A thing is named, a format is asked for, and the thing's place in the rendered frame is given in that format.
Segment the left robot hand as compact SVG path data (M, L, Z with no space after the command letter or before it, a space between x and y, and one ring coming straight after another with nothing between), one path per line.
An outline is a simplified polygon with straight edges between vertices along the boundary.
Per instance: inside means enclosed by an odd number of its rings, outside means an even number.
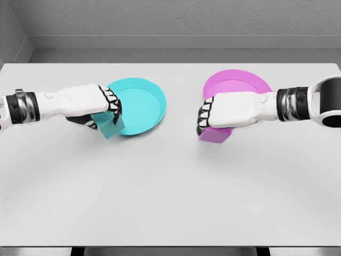
M69 122L97 130L93 114L105 111L113 113L113 125L117 124L122 114L121 100L109 87L90 84L67 88L66 93L69 101L62 114Z

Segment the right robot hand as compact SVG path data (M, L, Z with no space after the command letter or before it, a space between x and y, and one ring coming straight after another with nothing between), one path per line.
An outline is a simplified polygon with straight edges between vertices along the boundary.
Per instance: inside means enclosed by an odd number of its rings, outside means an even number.
M197 135L209 127L222 129L252 125L257 122L254 92L218 93L199 108Z

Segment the magenta block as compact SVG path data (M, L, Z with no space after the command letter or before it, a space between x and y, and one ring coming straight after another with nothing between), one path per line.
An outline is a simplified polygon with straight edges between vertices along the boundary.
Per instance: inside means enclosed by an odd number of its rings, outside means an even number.
M216 129L208 127L203 129L199 141L223 143L232 134L232 128Z

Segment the cyan block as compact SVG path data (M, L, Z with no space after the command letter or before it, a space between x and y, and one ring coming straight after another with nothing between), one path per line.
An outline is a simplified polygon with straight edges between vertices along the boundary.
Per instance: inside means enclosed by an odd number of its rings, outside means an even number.
M98 129L106 139L110 139L112 136L120 133L124 128L125 124L120 115L118 115L118 121L116 125L113 123L114 113L105 111L97 114L92 114L91 117L95 121Z

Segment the magenta plate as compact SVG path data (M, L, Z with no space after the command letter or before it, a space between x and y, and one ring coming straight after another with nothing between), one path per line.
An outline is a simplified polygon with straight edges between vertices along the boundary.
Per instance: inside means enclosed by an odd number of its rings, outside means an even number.
M228 69L213 74L205 83L204 99L211 98L218 93L254 92L265 101L264 93L274 92L268 83L259 76L240 69Z

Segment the cyan plate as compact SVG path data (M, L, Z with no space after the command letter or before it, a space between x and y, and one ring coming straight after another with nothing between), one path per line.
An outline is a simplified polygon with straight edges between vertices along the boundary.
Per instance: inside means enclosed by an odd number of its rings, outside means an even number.
M120 135L144 133L156 126L166 112L166 97L155 83L142 78L124 78L107 86L121 100L121 120L125 126Z

